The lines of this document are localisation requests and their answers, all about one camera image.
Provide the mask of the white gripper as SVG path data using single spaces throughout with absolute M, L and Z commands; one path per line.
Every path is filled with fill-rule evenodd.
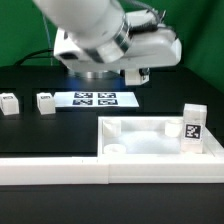
M 110 63 L 62 60 L 67 68 L 75 72 L 98 72 L 174 66 L 180 62 L 182 45 L 171 29 L 159 28 L 155 32 L 135 34 L 128 51 L 120 59 Z

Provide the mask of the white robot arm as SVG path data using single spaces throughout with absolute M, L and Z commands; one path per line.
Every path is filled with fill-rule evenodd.
M 57 27 L 54 57 L 76 73 L 175 66 L 182 45 L 165 14 L 139 0 L 33 0 Z

